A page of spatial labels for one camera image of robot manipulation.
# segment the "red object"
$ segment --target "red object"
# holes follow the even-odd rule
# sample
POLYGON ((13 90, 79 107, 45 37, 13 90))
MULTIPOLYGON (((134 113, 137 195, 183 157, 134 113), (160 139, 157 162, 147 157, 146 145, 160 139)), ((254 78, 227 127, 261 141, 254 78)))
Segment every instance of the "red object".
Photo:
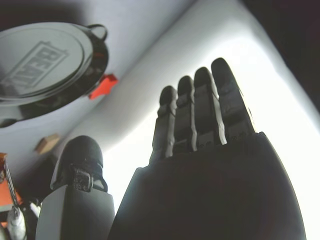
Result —
POLYGON ((93 100, 100 95, 106 95, 109 94, 111 89, 114 85, 116 85, 118 82, 118 79, 115 77, 115 75, 104 75, 103 80, 101 81, 100 85, 93 90, 93 92, 89 95, 89 99, 93 100))

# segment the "gray surface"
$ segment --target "gray surface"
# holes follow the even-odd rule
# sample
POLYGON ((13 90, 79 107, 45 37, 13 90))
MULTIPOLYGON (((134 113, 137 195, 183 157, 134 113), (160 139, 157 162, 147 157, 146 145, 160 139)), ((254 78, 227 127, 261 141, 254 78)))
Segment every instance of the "gray surface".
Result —
MULTIPOLYGON (((40 3, 32 6, 32 14, 27 14, 27 8, 24 8, 26 13, 22 16, 21 6, 17 4, 8 7, 16 13, 7 15, 7 18, 11 18, 8 22, 13 26, 41 20, 105 25, 108 29, 106 42, 110 54, 107 73, 114 73, 121 80, 141 55, 194 0, 91 0, 86 4, 84 1, 59 2, 61 4, 55 11, 65 12, 65 17, 56 13, 44 16, 44 9, 50 10, 51 6, 42 4, 38 8, 40 3)), ((1 23, 1 29, 7 28, 9 23, 1 23)), ((32 173, 32 170, 48 156, 48 154, 39 156, 34 151, 41 138, 54 133, 63 138, 101 99, 101 97, 95 101, 89 101, 87 98, 78 99, 50 114, 0 129, 0 152, 8 153, 8 165, 13 181, 21 183, 23 178, 32 173)))

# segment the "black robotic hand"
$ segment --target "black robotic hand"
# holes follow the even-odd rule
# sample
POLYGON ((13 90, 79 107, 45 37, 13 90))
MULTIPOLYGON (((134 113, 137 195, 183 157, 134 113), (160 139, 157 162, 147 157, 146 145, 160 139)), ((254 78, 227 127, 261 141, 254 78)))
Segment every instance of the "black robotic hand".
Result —
POLYGON ((109 240, 306 239, 288 175, 232 71, 222 58, 211 70, 163 89, 150 163, 135 171, 109 240))

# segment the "small tan block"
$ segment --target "small tan block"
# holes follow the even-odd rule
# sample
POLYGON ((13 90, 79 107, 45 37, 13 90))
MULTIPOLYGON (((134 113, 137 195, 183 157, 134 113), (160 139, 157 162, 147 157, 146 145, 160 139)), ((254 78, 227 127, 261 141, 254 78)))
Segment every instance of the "small tan block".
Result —
POLYGON ((59 139, 60 137, 58 134, 46 136, 41 139, 38 146, 36 146, 35 150, 38 154, 47 153, 54 148, 54 146, 58 143, 59 139))

